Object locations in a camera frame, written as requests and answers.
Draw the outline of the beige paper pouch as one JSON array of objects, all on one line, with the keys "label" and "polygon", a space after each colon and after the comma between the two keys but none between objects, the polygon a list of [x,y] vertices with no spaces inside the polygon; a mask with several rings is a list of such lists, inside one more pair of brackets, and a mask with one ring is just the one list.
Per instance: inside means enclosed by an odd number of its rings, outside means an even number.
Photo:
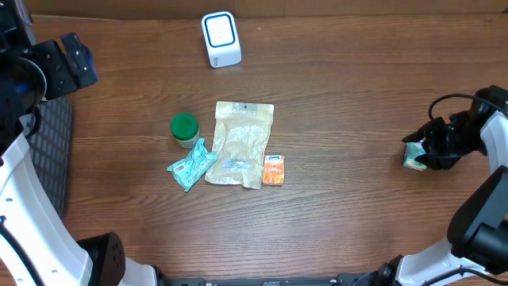
[{"label": "beige paper pouch", "polygon": [[217,102],[212,144],[217,161],[205,174],[207,182],[261,187],[274,111],[272,104]]}]

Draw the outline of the teal snack packet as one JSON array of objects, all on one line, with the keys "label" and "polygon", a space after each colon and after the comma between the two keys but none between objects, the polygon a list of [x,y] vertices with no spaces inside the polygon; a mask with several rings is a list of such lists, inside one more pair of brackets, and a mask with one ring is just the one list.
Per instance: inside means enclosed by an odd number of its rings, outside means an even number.
[{"label": "teal snack packet", "polygon": [[189,154],[168,166],[167,171],[184,191],[188,192],[216,161],[217,154],[209,152],[205,147],[205,139],[200,138]]}]

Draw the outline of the orange snack packet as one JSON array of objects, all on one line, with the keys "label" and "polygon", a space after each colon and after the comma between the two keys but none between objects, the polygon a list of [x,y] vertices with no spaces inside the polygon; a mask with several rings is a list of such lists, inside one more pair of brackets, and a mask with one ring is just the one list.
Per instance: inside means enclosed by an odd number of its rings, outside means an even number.
[{"label": "orange snack packet", "polygon": [[284,185],[285,157],[283,155],[266,155],[264,158],[263,185]]}]

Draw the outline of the green capped bottle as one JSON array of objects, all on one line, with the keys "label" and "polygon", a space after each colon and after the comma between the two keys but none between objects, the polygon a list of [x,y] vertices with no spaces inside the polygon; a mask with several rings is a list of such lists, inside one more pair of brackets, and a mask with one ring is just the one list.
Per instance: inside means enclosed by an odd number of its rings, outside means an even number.
[{"label": "green capped bottle", "polygon": [[192,149],[200,138],[198,121],[192,114],[180,113],[174,116],[170,129],[178,144],[185,149]]}]

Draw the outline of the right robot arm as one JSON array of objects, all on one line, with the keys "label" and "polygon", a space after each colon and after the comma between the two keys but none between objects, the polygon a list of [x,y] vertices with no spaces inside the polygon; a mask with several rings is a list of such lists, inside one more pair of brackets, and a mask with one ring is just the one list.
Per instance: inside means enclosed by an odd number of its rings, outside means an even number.
[{"label": "right robot arm", "polygon": [[497,276],[507,271],[507,91],[491,85],[469,100],[468,110],[448,120],[431,116],[403,138],[421,145],[415,160],[432,170],[448,170],[472,152],[489,160],[489,177],[452,216],[447,237],[374,272],[338,277],[339,285],[449,285],[470,276],[505,284]]}]

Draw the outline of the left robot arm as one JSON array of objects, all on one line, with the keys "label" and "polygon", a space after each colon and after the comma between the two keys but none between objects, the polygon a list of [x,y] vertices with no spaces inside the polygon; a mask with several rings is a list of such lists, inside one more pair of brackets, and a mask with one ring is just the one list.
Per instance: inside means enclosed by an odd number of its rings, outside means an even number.
[{"label": "left robot arm", "polygon": [[1,3],[1,259],[19,285],[149,285],[165,277],[126,257],[114,232],[76,241],[47,197],[20,118],[38,104],[97,82],[93,57],[75,33],[36,43],[21,1]]}]

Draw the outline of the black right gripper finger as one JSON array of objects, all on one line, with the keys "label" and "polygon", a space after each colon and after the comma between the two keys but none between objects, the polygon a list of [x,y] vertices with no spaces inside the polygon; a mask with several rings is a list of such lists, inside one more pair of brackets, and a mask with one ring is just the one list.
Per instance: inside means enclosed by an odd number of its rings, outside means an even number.
[{"label": "black right gripper finger", "polygon": [[457,163],[460,160],[460,155],[451,154],[438,156],[426,153],[417,156],[415,160],[418,163],[421,163],[426,167],[431,168],[432,170],[449,170],[451,167],[455,165],[455,163]]},{"label": "black right gripper finger", "polygon": [[422,139],[426,138],[426,128],[420,128],[417,131],[407,135],[402,139],[402,142],[408,143],[408,142],[419,142]]}]

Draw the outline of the teal Kleenex tissue pack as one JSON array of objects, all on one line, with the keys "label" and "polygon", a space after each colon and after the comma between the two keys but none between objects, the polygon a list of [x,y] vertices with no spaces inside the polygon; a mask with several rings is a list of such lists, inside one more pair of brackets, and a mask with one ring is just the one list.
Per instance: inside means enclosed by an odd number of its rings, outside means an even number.
[{"label": "teal Kleenex tissue pack", "polygon": [[421,142],[407,142],[404,149],[404,157],[402,161],[402,166],[405,168],[410,168],[418,171],[423,171],[426,169],[426,166],[422,163],[416,161],[416,158],[424,155],[425,150],[422,147]]}]

